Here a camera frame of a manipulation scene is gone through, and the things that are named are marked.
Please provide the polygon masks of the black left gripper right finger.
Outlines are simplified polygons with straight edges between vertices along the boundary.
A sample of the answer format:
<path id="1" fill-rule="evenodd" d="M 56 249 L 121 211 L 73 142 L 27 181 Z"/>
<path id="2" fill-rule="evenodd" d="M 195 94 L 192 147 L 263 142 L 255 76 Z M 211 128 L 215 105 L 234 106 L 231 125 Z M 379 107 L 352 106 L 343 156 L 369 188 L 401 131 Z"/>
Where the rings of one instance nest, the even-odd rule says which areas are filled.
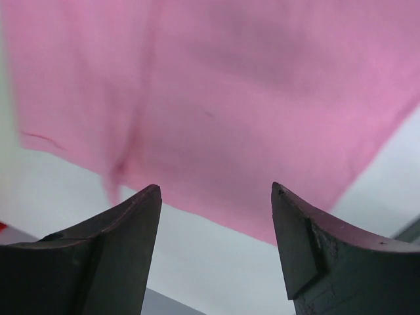
<path id="1" fill-rule="evenodd" d="M 362 230 L 272 185 L 287 298 L 296 314 L 418 314 L 419 246 Z"/>

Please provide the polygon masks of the pink t-shirt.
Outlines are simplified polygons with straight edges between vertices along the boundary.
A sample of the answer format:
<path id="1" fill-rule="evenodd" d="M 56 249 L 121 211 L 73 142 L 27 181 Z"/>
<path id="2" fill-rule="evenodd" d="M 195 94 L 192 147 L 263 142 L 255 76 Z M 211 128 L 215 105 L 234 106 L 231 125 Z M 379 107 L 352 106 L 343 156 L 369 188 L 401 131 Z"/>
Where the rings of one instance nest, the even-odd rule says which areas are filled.
<path id="1" fill-rule="evenodd" d="M 2 1 L 23 147 L 274 243 L 280 182 L 331 209 L 419 103 L 418 1 Z"/>

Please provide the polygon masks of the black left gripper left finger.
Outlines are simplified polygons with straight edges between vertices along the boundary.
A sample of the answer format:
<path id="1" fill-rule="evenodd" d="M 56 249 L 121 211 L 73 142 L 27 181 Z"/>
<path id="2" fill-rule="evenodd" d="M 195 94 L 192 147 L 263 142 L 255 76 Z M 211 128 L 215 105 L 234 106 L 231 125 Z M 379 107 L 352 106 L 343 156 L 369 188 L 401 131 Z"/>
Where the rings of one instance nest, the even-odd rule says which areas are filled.
<path id="1" fill-rule="evenodd" d="M 161 213 L 152 184 L 35 242 L 1 246 L 2 314 L 140 314 Z"/>

